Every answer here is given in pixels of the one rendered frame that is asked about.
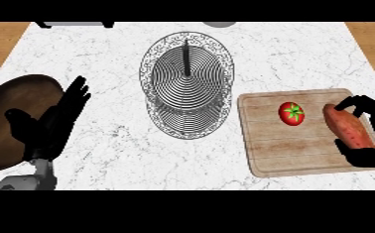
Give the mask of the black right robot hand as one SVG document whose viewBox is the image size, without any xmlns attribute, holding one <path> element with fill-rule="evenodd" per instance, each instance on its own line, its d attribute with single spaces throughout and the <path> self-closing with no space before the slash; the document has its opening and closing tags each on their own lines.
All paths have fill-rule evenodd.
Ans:
<svg viewBox="0 0 375 233">
<path fill-rule="evenodd" d="M 375 130 L 375 99 L 367 95 L 349 96 L 336 106 L 337 111 L 343 111 L 349 106 L 355 106 L 353 115 L 361 117 L 369 114 L 369 122 Z M 336 146 L 347 162 L 358 168 L 375 168 L 375 148 L 350 149 L 340 139 L 334 140 Z"/>
</svg>

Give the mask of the grey round object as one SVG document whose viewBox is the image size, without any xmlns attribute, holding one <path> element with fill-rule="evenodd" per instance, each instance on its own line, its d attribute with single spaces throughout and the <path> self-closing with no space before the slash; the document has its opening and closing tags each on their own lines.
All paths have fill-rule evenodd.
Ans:
<svg viewBox="0 0 375 233">
<path fill-rule="evenodd" d="M 213 28 L 228 28 L 237 24 L 237 22 L 204 22 L 204 24 Z"/>
</svg>

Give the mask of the orange sweet potato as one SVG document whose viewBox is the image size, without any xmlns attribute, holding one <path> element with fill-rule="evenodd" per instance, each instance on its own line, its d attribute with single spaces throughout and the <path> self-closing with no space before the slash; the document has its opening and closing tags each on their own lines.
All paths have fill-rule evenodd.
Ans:
<svg viewBox="0 0 375 233">
<path fill-rule="evenodd" d="M 322 113 L 330 130 L 350 149 L 375 148 L 365 126 L 352 113 L 337 111 L 334 104 L 324 106 Z"/>
</svg>

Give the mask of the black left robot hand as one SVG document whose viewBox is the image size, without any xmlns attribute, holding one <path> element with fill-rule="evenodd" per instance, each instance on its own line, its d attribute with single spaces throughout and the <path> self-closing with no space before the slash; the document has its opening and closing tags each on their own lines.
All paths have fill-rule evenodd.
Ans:
<svg viewBox="0 0 375 233">
<path fill-rule="evenodd" d="M 52 161 L 61 155 L 76 121 L 92 98 L 86 81 L 83 76 L 77 77 L 59 103 L 46 110 L 40 119 L 33 118 L 24 110 L 17 108 L 5 112 L 11 134 L 26 144 L 23 157 L 26 162 L 36 159 Z"/>
</svg>

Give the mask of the pale wooden cutting board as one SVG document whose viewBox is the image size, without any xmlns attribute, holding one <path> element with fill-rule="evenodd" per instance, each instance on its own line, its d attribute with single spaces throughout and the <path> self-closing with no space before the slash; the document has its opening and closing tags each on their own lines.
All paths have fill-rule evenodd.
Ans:
<svg viewBox="0 0 375 233">
<path fill-rule="evenodd" d="M 367 171 L 353 167 L 334 144 L 322 108 L 352 96 L 347 88 L 245 93 L 238 98 L 250 169 L 257 177 L 316 175 Z M 285 102 L 306 114 L 297 126 L 279 116 Z"/>
</svg>

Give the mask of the grey appliance with black feet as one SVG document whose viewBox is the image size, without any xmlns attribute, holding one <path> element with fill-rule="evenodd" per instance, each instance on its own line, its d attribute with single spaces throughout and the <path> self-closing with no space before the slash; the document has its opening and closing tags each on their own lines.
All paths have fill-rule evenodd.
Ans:
<svg viewBox="0 0 375 233">
<path fill-rule="evenodd" d="M 52 29 L 57 26 L 102 26 L 113 28 L 114 22 L 36 22 L 43 29 Z"/>
</svg>

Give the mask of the dark brown round board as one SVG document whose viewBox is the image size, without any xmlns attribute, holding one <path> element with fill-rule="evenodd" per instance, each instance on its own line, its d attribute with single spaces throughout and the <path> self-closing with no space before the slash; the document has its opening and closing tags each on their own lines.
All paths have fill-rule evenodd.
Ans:
<svg viewBox="0 0 375 233">
<path fill-rule="evenodd" d="M 0 85 L 0 171 L 23 162 L 24 144 L 12 137 L 5 112 L 18 108 L 40 119 L 64 96 L 59 82 L 43 74 L 28 74 Z"/>
</svg>

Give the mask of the red tomato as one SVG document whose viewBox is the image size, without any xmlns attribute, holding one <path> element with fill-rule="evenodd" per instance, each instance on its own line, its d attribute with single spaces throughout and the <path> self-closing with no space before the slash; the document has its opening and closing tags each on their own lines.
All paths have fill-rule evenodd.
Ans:
<svg viewBox="0 0 375 233">
<path fill-rule="evenodd" d="M 279 108 L 281 120 L 290 125 L 297 126 L 305 120 L 305 111 L 294 102 L 285 102 Z"/>
</svg>

